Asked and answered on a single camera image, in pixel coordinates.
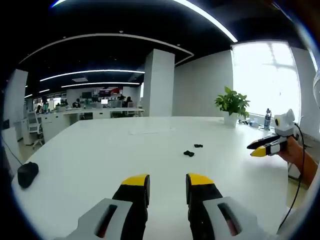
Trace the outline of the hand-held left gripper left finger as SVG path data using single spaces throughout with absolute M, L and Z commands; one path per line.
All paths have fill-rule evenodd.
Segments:
M 104 198 L 85 214 L 64 240 L 142 240 L 148 220 L 150 175 L 124 180 L 112 198 Z

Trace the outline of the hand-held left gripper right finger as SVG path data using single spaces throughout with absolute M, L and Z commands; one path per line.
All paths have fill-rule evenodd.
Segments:
M 188 221 L 194 240 L 274 240 L 257 217 L 232 197 L 222 196 L 213 180 L 186 174 Z

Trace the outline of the person's right hand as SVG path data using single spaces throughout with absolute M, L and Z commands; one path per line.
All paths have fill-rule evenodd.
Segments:
M 286 149 L 279 151 L 277 154 L 286 162 L 299 168 L 303 163 L 303 150 L 303 147 L 290 136 L 287 139 Z

